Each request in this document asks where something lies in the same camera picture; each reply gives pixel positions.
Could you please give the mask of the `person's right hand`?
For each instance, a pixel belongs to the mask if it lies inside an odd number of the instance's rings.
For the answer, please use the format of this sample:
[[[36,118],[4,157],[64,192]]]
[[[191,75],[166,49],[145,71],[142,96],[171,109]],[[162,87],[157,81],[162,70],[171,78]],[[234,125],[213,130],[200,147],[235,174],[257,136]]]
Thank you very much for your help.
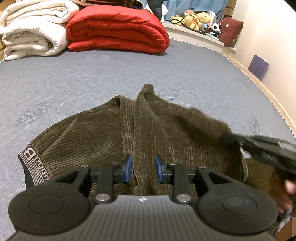
[[[278,212],[283,214],[289,209],[293,209],[291,216],[295,217],[295,205],[291,197],[295,195],[295,180],[283,178],[280,173],[274,169],[270,179],[269,195],[274,199],[278,206]]]

